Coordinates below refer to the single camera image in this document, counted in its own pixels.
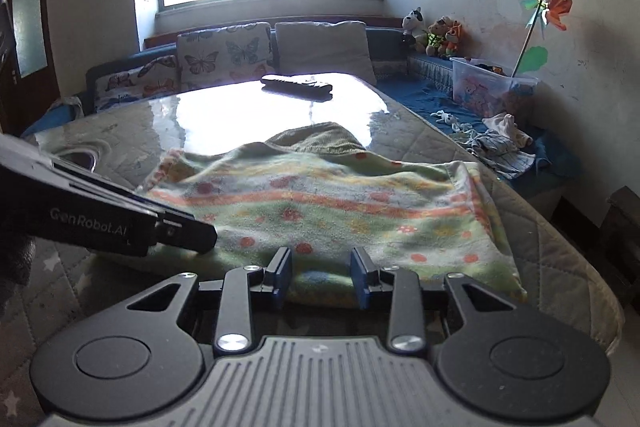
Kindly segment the plain beige cushion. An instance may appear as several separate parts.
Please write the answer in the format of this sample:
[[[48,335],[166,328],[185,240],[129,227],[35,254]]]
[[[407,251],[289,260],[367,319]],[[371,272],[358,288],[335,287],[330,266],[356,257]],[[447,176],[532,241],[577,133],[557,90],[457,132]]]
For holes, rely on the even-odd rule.
[[[284,75],[340,72],[375,86],[366,28],[360,20],[335,24],[276,23],[279,72]]]

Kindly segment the colourful paper pinwheel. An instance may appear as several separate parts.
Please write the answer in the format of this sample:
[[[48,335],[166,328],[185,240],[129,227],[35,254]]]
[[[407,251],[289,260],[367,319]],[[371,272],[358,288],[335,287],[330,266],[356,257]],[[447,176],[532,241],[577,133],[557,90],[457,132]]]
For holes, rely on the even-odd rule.
[[[538,30],[540,38],[544,39],[549,26],[558,31],[566,31],[567,27],[563,18],[570,14],[573,0],[524,0],[522,7],[532,14],[526,24],[526,36],[513,66],[512,77],[524,75],[526,72],[538,72],[542,66],[547,64],[549,51],[541,43],[532,43],[534,32]]]

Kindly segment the upright butterfly print cushion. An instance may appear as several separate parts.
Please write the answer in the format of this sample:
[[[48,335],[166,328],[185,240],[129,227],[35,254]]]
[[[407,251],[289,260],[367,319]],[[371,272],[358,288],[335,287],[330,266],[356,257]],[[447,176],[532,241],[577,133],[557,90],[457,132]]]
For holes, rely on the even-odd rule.
[[[274,72],[266,22],[184,32],[177,38],[183,89],[261,80]]]

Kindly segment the grey quilted star tablecloth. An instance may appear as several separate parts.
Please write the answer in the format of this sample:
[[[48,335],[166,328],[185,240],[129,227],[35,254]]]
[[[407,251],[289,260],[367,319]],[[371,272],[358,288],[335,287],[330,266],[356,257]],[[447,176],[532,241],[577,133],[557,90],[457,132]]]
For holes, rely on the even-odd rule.
[[[98,156],[98,173],[129,188],[140,185],[168,150],[215,155],[322,122],[339,124],[367,150],[393,160],[438,164],[465,158],[448,136],[367,83],[341,75],[333,86],[331,100],[321,103],[267,92],[259,82],[184,92],[40,132],[34,143],[48,152],[91,150]],[[624,314],[608,284],[535,205],[489,170],[482,179],[506,228],[529,302],[613,350]],[[136,270],[132,259],[40,239],[29,282],[2,297],[2,424],[33,426],[42,420],[28,376],[40,343],[150,287],[168,271],[164,260]]]

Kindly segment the black white cow plush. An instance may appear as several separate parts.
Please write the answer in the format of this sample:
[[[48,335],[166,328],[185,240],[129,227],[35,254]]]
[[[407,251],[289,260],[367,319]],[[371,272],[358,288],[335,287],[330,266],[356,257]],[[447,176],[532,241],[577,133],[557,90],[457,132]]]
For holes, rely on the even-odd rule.
[[[427,44],[427,31],[420,6],[404,17],[401,27],[404,46],[408,50],[424,53]]]

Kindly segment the low butterfly print cushion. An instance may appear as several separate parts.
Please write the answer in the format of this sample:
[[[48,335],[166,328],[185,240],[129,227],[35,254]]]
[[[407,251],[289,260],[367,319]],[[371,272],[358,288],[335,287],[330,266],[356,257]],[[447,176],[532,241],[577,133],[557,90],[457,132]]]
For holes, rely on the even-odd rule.
[[[94,111],[106,110],[144,101],[163,98],[179,91],[179,71],[173,55],[154,58],[134,69],[106,75],[94,84]]]

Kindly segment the round black induction cooktop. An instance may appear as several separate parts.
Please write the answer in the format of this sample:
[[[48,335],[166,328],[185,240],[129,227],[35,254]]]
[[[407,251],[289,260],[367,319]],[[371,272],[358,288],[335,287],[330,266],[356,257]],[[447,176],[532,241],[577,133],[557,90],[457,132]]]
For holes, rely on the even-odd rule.
[[[98,165],[100,154],[90,147],[66,147],[54,153],[55,156],[72,164],[93,172]]]

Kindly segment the orange fox plush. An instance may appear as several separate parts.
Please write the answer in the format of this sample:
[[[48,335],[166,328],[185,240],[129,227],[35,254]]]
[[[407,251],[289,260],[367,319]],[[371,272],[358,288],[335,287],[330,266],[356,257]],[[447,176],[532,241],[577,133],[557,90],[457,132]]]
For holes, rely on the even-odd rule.
[[[463,39],[463,26],[458,20],[454,20],[446,33],[445,56],[451,58],[458,55],[459,46]]]

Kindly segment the brown bear plush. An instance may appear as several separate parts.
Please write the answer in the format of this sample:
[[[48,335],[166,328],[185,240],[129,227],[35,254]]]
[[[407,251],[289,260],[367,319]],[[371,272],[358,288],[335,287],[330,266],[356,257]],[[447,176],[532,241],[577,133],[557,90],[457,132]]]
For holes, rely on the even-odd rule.
[[[452,20],[448,16],[444,16],[439,20],[435,20],[427,28],[427,44],[425,53],[428,56],[444,56],[448,43],[447,35],[452,26]]]

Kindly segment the floral children's pajama garment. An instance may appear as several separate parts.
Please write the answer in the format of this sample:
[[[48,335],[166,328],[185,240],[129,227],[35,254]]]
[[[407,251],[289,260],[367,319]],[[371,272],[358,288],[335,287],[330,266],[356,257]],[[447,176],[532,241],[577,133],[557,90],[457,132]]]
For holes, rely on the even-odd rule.
[[[140,186],[143,196],[213,225],[206,254],[152,248],[146,269],[220,277],[292,251],[288,298],[352,307],[349,257],[361,247],[382,267],[424,282],[461,272],[506,295],[526,291],[480,166],[391,160],[338,124],[292,129],[204,156],[171,150]]]

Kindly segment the blue corner sofa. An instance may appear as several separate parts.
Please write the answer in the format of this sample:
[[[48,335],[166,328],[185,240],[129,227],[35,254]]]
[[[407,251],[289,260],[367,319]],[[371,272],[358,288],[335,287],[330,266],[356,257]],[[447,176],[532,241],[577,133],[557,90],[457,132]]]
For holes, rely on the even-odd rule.
[[[454,101],[452,98],[452,88],[450,84],[437,84],[430,78],[426,78],[423,75],[423,67],[430,64],[430,59],[424,54],[410,52],[402,43],[402,32],[400,30],[394,28],[375,28],[367,26],[366,31],[370,59],[376,78],[376,85],[371,86],[368,83],[369,86],[385,94],[402,106],[405,106],[405,108],[408,108],[410,112],[418,115],[420,118],[442,132],[442,134],[448,136],[448,138],[450,130],[446,124],[437,124],[435,118],[431,116],[431,113],[435,113],[439,109],[456,116],[461,122],[472,124],[473,128],[479,132],[487,130],[483,119],[480,118],[480,116],[471,113],[469,110]],[[361,80],[355,76],[341,74],[340,72],[324,72],[323,74],[310,75],[284,75],[282,72],[279,72],[279,54],[274,27],[271,27],[271,46],[273,52],[274,72],[268,75],[314,76],[320,80],[331,83],[332,86],[334,80],[341,75]],[[85,115],[82,118],[101,114],[94,111],[94,84],[96,83],[96,80],[103,76],[114,74],[114,72],[123,72],[124,70],[144,66],[154,60],[154,58],[164,55],[173,55],[178,64],[177,39],[174,43],[166,44],[166,46],[147,49],[126,58],[122,58],[121,60],[102,64],[90,69],[86,76],[87,89],[81,97],[82,101],[87,105]],[[178,71],[180,81],[179,91],[173,95],[166,96],[174,96],[184,92],[229,86],[229,84],[246,82],[259,82],[262,84],[260,80],[253,80],[222,84],[221,86],[201,89],[183,89],[180,80],[179,64]],[[264,87],[262,87],[262,89],[270,93],[287,96],[288,98],[299,98],[298,96],[266,90]],[[331,98],[322,98],[322,100],[309,100],[309,98],[300,99],[312,103],[321,103],[329,101]],[[66,122],[66,124],[70,124],[76,120]],[[31,133],[28,136],[28,141],[36,145],[34,143],[36,134],[53,128],[62,127],[66,124],[54,124],[53,126]],[[501,176],[498,176],[494,170],[491,170],[466,150],[464,150],[465,158],[462,160],[476,161],[480,165],[487,167],[489,171],[491,171],[495,176],[498,176],[500,180],[510,185],[510,187],[512,187],[514,191],[517,191],[518,194],[527,200],[527,202],[536,204],[541,197],[561,190],[568,181],[576,178],[580,170],[580,165],[578,159],[557,139],[555,139],[550,132],[533,127],[528,129],[528,134],[532,138],[532,143],[524,147],[523,150],[524,152],[531,153],[536,156],[535,164],[532,168],[527,170],[526,173],[516,179],[507,180],[501,178]]]

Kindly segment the clear plastic storage box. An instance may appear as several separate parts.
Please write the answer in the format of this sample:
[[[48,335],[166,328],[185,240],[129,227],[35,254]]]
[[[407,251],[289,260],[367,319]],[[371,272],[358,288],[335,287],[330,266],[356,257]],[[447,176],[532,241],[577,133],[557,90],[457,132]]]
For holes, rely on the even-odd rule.
[[[452,98],[475,115],[508,113],[526,119],[532,113],[537,78],[512,77],[510,69],[479,58],[453,57],[451,64]]]

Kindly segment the pile of small clothes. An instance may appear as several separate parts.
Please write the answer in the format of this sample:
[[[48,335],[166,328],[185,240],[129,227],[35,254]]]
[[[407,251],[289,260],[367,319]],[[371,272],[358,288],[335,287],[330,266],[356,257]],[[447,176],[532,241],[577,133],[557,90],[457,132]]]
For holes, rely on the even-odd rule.
[[[526,173],[535,164],[536,156],[524,152],[512,138],[498,130],[475,130],[472,124],[461,122],[456,116],[439,109],[431,113],[437,124],[446,124],[449,138],[463,150],[475,156],[503,179],[513,180]]]

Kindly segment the black remote control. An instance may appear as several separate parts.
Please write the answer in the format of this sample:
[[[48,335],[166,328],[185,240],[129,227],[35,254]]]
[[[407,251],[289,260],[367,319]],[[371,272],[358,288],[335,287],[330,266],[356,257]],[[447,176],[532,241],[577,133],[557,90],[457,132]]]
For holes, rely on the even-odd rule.
[[[314,76],[265,75],[260,82],[266,90],[309,100],[331,98],[333,91],[331,83]]]

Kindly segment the dark wooden stool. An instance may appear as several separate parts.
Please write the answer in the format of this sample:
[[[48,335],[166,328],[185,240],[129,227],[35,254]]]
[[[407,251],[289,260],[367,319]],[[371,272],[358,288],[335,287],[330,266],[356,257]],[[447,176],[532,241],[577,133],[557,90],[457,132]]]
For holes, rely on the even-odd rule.
[[[639,196],[623,186],[608,196],[608,205],[600,225],[603,260],[620,302],[639,311]]]

